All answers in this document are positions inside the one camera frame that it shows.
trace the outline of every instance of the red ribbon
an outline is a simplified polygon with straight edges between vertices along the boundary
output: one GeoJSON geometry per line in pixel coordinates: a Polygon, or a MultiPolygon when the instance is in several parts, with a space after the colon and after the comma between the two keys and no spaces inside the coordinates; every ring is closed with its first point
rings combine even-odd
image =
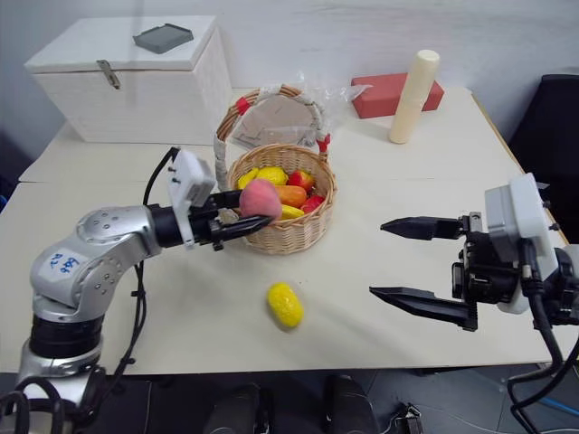
{"type": "Polygon", "coordinates": [[[250,109],[251,104],[247,101],[247,99],[241,97],[237,100],[237,102],[235,102],[235,106],[237,107],[239,114],[243,116],[245,112],[250,109]]]}
{"type": "Polygon", "coordinates": [[[324,140],[316,140],[319,146],[319,152],[327,152],[327,145],[329,145],[329,133],[324,137],[324,140]]]}

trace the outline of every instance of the metal latch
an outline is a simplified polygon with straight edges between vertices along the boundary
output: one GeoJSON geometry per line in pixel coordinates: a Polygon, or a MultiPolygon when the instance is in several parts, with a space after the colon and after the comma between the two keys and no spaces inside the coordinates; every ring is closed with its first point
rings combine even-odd
{"type": "Polygon", "coordinates": [[[105,61],[104,59],[101,59],[100,61],[97,61],[97,64],[99,65],[99,68],[102,70],[102,72],[105,74],[105,77],[107,78],[109,84],[115,89],[120,89],[120,81],[115,75],[115,72],[110,68],[110,63],[108,61],[105,61]]]}

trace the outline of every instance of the red box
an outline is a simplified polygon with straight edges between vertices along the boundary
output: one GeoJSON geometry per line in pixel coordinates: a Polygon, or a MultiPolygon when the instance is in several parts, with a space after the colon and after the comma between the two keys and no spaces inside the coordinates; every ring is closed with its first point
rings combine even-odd
{"type": "MultiPolygon", "coordinates": [[[[360,118],[392,116],[398,107],[406,75],[406,73],[373,75],[352,79],[352,86],[356,84],[371,84],[373,86],[354,99],[353,103],[358,116],[360,118]]],[[[437,109],[441,103],[442,95],[444,95],[444,90],[435,81],[432,84],[431,93],[428,95],[422,111],[437,109]]]]}

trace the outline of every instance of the table surface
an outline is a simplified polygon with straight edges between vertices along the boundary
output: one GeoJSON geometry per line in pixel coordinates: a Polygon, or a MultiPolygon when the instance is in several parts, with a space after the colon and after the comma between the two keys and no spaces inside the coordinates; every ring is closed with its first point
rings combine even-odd
{"type": "MultiPolygon", "coordinates": [[[[311,249],[287,257],[256,253],[243,241],[225,250],[165,250],[147,262],[149,315],[127,373],[464,366],[545,361],[531,315],[479,305],[479,331],[406,314],[368,292],[407,286],[451,297],[451,264],[461,241],[409,241],[381,223],[412,215],[456,217],[484,211],[484,191],[520,173],[465,89],[448,89],[424,113],[412,140],[384,140],[392,118],[350,114],[330,145],[338,182],[334,217],[311,249]],[[270,284],[287,280],[303,297],[303,323],[286,333],[265,305],[270,284]]],[[[210,146],[185,146],[213,162],[210,146]]],[[[0,214],[0,371],[18,369],[31,323],[29,269],[86,212],[140,203],[166,146],[82,143],[68,128],[23,175],[0,214]]],[[[230,146],[230,162],[243,151],[230,146]]],[[[162,179],[152,202],[167,202],[162,179]]],[[[564,241],[553,232],[556,246],[564,241]]],[[[134,273],[119,282],[104,325],[101,362],[112,370],[132,324],[134,273]]],[[[575,330],[555,334],[567,351],[575,330]]]]}

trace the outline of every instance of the black chair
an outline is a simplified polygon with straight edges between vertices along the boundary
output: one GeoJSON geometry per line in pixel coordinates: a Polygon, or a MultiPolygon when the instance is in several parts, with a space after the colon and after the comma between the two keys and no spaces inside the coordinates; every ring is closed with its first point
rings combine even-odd
{"type": "Polygon", "coordinates": [[[508,145],[526,172],[549,184],[541,195],[579,243],[579,76],[544,75],[508,145]]]}

